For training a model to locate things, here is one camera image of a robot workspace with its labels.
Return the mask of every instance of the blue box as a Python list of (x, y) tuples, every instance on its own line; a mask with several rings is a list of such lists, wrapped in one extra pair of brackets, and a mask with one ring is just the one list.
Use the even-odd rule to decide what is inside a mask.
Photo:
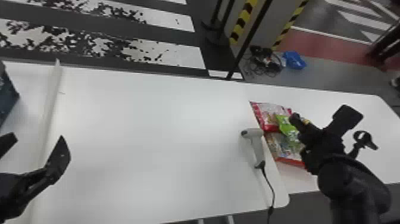
[(0, 61), (0, 127), (20, 97)]

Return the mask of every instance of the blue object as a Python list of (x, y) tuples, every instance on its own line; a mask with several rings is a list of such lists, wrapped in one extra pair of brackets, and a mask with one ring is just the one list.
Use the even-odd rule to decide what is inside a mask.
[(291, 69), (301, 70), (307, 66), (296, 51), (286, 51), (283, 53), (283, 58), (286, 59), (286, 65)]

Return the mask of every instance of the floor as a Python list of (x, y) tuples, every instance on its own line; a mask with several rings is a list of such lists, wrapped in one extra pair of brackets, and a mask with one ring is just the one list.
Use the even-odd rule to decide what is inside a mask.
[[(135, 0), (134, 4), (130, 0), (0, 0), (0, 57), (40, 62), (57, 57), (75, 66), (224, 77), (233, 54), (207, 42), (201, 27), (201, 20), (210, 17), (204, 12), (211, 13), (214, 4), (213, 0)], [(400, 115), (399, 93), (388, 85), (391, 77), (400, 74), (400, 57), (387, 62), (387, 73), (365, 57), (399, 15), (400, 7), (389, 0), (310, 1), (278, 48), (297, 51), (308, 66), (301, 71), (285, 68), (276, 77), (245, 73), (234, 77), (251, 83), (375, 94)], [(399, 198), (400, 185), (390, 189)], [(331, 223), (329, 205), (319, 192), (290, 197), (289, 206), (276, 210), (272, 223)], [(383, 220), (396, 219), (399, 207), (395, 200)], [(265, 211), (234, 215), (239, 224), (265, 223), (265, 217)], [(224, 218), (205, 223), (224, 223)]]
[(219, 76), (233, 54), (210, 47), (199, 7), (194, 0), (1, 0), (0, 56)]

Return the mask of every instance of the yellow and black striped pole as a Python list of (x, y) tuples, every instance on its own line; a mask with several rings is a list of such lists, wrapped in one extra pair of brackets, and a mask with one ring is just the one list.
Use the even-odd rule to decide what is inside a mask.
[(230, 35), (229, 42), (232, 45), (236, 45), (240, 36), (245, 30), (246, 23), (250, 20), (251, 12), (253, 12), (258, 0), (247, 0), (243, 6), (243, 10), (239, 15), (236, 22), (235, 28), (233, 28), (232, 34)]
[(280, 43), (282, 42), (283, 38), (285, 38), (286, 34), (288, 33), (288, 31), (290, 30), (290, 28), (292, 27), (292, 25), (295, 23), (297, 17), (299, 17), (300, 13), (303, 12), (304, 7), (306, 6), (306, 4), (308, 3), (309, 0), (304, 0), (301, 2), (300, 6), (295, 10), (295, 12), (292, 15), (292, 18), (290, 18), (289, 22), (286, 23), (285, 27), (283, 28), (283, 31), (280, 33), (280, 35), (278, 36), (278, 38), (276, 39), (274, 45), (272, 46), (272, 50), (276, 51), (276, 49), (278, 48), (278, 46), (280, 45)]

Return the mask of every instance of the red floor mat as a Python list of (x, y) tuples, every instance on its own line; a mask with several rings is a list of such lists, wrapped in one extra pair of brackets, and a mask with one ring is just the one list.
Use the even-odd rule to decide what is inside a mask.
[[(373, 66), (374, 63), (365, 56), (370, 45), (346, 41), (343, 39), (308, 33), (291, 29), (278, 50), (297, 51), (300, 55), (323, 58), (346, 63)], [(400, 57), (386, 62), (388, 69), (400, 69)]]

